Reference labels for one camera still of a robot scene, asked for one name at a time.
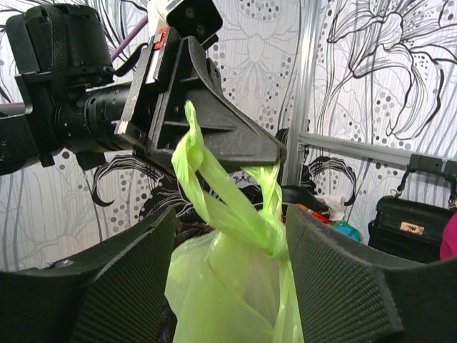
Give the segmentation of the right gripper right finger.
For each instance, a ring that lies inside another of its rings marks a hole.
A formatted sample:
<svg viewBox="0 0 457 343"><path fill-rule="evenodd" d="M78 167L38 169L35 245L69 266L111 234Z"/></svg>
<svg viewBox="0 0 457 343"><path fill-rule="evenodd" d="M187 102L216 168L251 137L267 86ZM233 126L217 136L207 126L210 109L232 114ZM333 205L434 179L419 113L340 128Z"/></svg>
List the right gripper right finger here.
<svg viewBox="0 0 457 343"><path fill-rule="evenodd" d="M456 261L380 252L296 205L286 238L307 342L454 342Z"/></svg>

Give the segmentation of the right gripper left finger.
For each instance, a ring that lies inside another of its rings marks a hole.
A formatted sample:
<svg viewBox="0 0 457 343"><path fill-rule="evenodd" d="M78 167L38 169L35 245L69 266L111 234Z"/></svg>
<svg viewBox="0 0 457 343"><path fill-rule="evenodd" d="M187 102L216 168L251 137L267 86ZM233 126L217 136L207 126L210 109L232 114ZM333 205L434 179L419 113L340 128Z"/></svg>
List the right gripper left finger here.
<svg viewBox="0 0 457 343"><path fill-rule="evenodd" d="M176 214L168 207L43 269L1 273L3 342L154 342Z"/></svg>

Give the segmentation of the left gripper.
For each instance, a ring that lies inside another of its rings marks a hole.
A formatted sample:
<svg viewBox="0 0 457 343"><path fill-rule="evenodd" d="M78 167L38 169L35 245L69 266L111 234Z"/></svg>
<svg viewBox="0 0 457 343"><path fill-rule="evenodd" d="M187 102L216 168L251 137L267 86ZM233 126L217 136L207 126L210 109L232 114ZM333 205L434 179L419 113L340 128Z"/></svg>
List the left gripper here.
<svg viewBox="0 0 457 343"><path fill-rule="evenodd" d="M141 51L120 118L116 143L137 149L164 171L189 130L186 101L196 110L204 144L229 172L286 159L285 146L222 93L218 69L193 37L165 27Z"/></svg>

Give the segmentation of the green trash bag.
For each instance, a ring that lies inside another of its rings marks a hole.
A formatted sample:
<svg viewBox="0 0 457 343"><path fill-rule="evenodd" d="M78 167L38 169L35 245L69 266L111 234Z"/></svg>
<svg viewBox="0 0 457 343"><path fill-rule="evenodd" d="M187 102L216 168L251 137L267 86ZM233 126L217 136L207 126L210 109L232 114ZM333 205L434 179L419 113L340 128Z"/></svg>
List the green trash bag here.
<svg viewBox="0 0 457 343"><path fill-rule="evenodd" d="M174 341L302 342L278 165L246 169L261 187L255 209L204 144L190 101L185 114L190 127L172 164L211 231L171 256L165 295L177 317Z"/></svg>

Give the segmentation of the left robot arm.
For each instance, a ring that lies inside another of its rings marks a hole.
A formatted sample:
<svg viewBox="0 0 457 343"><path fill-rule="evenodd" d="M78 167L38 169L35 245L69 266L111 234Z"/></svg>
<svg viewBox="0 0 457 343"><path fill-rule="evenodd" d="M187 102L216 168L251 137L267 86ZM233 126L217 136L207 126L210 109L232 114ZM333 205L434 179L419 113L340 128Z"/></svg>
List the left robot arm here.
<svg viewBox="0 0 457 343"><path fill-rule="evenodd" d="M286 148L223 94L206 50L223 21L212 1L156 1L151 36L112 66L101 18L88 6L35 6L10 17L6 33L19 71L19 105L1 107L1 173L54 164L62 150L79 166L102 165L108 151L130 150L164 173L196 109L204 143L230 172L274 165Z"/></svg>

